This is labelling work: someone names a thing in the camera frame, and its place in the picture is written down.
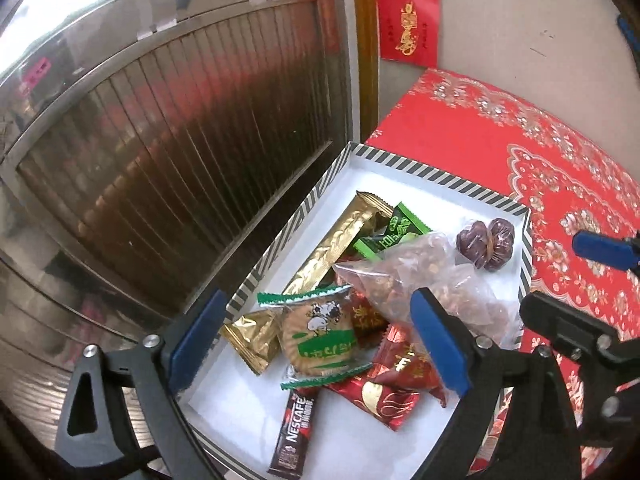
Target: cartoon cow logo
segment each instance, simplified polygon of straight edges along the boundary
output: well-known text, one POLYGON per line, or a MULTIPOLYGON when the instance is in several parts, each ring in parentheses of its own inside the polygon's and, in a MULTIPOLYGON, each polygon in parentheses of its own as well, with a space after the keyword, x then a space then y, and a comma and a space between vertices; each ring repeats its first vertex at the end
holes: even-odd
POLYGON ((335 301, 329 301, 329 303, 314 304, 307 315, 311 318, 306 324, 307 329, 318 336, 331 331, 331 325, 340 321, 342 311, 335 301))

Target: blue gripper pad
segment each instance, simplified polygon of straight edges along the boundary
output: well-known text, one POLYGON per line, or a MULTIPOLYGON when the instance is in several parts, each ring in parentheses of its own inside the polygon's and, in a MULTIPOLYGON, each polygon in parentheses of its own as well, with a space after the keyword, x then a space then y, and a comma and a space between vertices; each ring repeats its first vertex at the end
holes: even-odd
POLYGON ((600 262, 617 270, 635 269, 640 257, 631 244, 608 236, 579 231, 574 235, 572 248, 576 256, 600 262))
POLYGON ((190 386, 211 343, 225 320, 226 294, 217 290, 185 332, 170 357, 169 391, 175 395, 190 386))
MULTIPOLYGON (((445 312, 441 305, 437 307, 445 312)), ((434 307, 419 290, 411 296, 411 319, 442 382, 462 398, 471 388, 466 356, 441 322, 438 314, 434 312, 434 307)))

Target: green candy wrapper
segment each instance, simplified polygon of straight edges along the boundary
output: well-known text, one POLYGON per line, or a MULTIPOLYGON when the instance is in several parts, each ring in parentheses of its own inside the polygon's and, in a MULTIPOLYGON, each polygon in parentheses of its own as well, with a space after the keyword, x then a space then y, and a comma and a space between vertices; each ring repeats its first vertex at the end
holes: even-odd
POLYGON ((430 232, 431 229, 401 202, 394 209, 384 234, 362 237, 353 248, 367 260, 379 260, 377 253, 380 251, 430 232))

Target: snack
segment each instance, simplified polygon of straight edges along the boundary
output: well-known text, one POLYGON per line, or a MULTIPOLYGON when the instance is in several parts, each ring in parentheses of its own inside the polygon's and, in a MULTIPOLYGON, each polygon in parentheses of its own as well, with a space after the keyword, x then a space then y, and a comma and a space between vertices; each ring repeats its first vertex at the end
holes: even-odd
POLYGON ((351 401, 364 412, 375 416, 393 431, 398 430, 420 399, 419 392, 375 384, 361 376, 325 387, 351 401))
POLYGON ((442 390, 442 383, 429 357, 411 343, 411 338, 411 326, 391 323, 372 359, 373 366, 367 377, 377 384, 409 390, 442 390))
POLYGON ((491 231, 494 240, 494 254, 489 258, 484 268, 489 272, 494 272, 501 269, 513 256, 515 228, 508 220, 496 218, 491 220, 489 231, 491 231))
POLYGON ((448 314, 460 318, 471 332, 500 342, 508 332, 511 316, 503 302, 471 264, 450 270, 430 285, 431 292, 448 314))
POLYGON ((352 294, 357 298, 351 310, 351 322, 358 344, 361 348, 376 346, 389 322, 371 306, 364 294, 355 289, 352 294))
POLYGON ((269 363, 280 353, 279 314, 275 308, 256 310, 240 316, 235 322, 225 324, 220 329, 220 335, 231 343, 256 375, 265 371, 269 363))
MULTIPOLYGON (((350 285, 303 294, 258 294, 260 306, 284 308, 280 346, 295 371, 307 376, 298 386, 339 380, 339 375, 354 365, 356 336, 351 310, 355 301, 350 285)), ((287 383, 282 387, 296 385, 287 383)))
POLYGON ((320 388, 300 388, 289 394, 269 473, 287 479, 302 476, 319 391, 320 388))
POLYGON ((409 321, 411 294, 453 269, 454 254, 445 235, 429 233, 378 253, 378 261, 334 264, 334 269, 387 320, 409 321))
POLYGON ((374 194, 358 191, 324 239, 295 273, 289 285, 286 286, 284 294, 314 290, 363 227, 368 226, 370 232, 374 231, 376 214, 390 218, 392 208, 374 194))
POLYGON ((456 237, 456 248, 476 269, 495 272, 513 256, 515 228, 504 218, 492 220, 489 227, 475 221, 456 237))
POLYGON ((353 247, 366 259, 377 260, 376 253, 429 232, 431 229, 401 202, 394 209, 384 234, 361 237, 353 247))

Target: biscuit packet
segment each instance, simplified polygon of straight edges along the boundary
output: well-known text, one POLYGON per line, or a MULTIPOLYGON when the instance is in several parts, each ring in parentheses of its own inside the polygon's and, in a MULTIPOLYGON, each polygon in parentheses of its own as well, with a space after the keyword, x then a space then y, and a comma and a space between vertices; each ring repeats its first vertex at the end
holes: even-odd
POLYGON ((258 294, 261 307, 283 309, 280 347, 290 363, 280 384, 283 390, 334 383, 370 367, 359 356, 351 321, 358 302, 351 285, 258 294))

